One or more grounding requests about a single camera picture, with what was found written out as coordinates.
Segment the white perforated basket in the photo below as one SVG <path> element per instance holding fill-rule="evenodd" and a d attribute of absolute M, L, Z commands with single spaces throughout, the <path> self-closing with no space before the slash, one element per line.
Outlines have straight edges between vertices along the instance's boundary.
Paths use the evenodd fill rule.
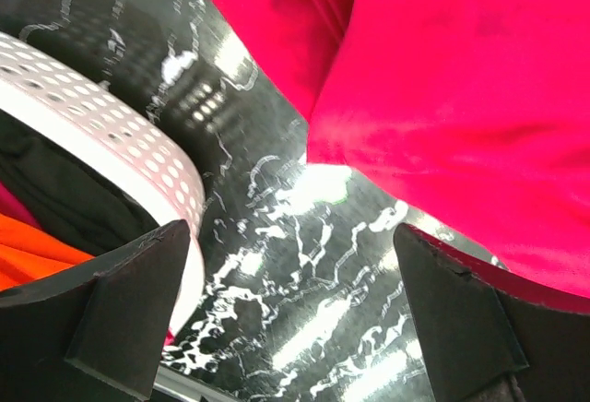
<path fill-rule="evenodd" d="M 133 197 L 159 225 L 188 221 L 191 245 L 170 322 L 176 335 L 195 311 L 204 285 L 196 237 L 205 194 L 194 164 L 158 128 L 108 91 L 4 33 L 0 100 L 0 109 L 87 163 Z"/>

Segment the black marble floor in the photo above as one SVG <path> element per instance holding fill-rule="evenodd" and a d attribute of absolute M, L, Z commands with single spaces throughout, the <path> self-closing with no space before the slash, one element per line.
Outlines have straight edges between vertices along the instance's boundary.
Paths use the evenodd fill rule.
<path fill-rule="evenodd" d="M 489 257 L 350 169 L 306 165 L 305 122 L 208 0 L 0 0 L 0 29 L 109 87 L 202 173 L 206 290 L 163 365 L 245 401 L 433 400 L 393 229 Z"/>

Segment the red fabric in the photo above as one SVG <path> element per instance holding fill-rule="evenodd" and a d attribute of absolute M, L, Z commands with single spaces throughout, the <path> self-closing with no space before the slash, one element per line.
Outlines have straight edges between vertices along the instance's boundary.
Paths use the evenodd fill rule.
<path fill-rule="evenodd" d="M 0 214 L 0 291 L 47 278 L 90 259 L 90 254 Z"/>
<path fill-rule="evenodd" d="M 168 330 L 168 333 L 166 333 L 166 339 L 164 340 L 164 347 L 168 347 L 169 345 L 172 345 L 174 343 L 174 335 L 171 333 L 170 330 Z"/>
<path fill-rule="evenodd" d="M 213 1 L 310 122 L 308 161 L 590 297 L 590 0 L 343 0 L 338 45 L 315 0 Z"/>
<path fill-rule="evenodd" d="M 0 213 L 9 218 L 19 220 L 37 230 L 41 229 L 41 225 L 39 225 L 39 222 L 37 222 L 33 215 L 1 183 Z"/>

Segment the black fabric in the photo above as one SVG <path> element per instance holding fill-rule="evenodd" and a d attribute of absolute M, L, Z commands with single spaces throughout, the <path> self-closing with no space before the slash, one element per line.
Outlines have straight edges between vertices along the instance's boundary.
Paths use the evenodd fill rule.
<path fill-rule="evenodd" d="M 503 376 L 465 402 L 526 402 L 513 375 Z"/>
<path fill-rule="evenodd" d="M 502 369 L 500 378 L 512 379 L 518 402 L 590 400 L 590 300 L 519 278 L 408 225 L 396 229 L 394 240 L 437 401 L 471 402 L 461 398 L 471 389 L 472 398 L 493 395 Z M 479 299 L 487 309 L 474 308 L 477 296 L 492 293 L 496 299 Z M 505 313 L 501 326 L 509 321 L 513 337 L 495 335 L 497 320 L 474 321 L 472 312 L 496 312 L 499 305 Z M 499 357 L 499 351 L 514 352 L 515 340 L 527 367 L 506 366 Z"/>
<path fill-rule="evenodd" d="M 158 227 L 112 183 L 3 112 L 0 183 L 47 233 L 88 254 L 104 254 Z"/>
<path fill-rule="evenodd" d="M 176 221 L 0 292 L 0 401 L 148 400 L 189 242 Z"/>
<path fill-rule="evenodd" d="M 493 289 L 413 233 L 397 231 L 395 250 L 437 401 L 463 400 L 527 366 Z"/>

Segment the orange fabric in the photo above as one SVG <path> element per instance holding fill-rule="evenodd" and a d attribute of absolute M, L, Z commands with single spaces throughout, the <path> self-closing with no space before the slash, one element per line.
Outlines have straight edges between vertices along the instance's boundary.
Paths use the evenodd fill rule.
<path fill-rule="evenodd" d="M 0 291 L 46 278 L 92 257 L 0 214 Z"/>

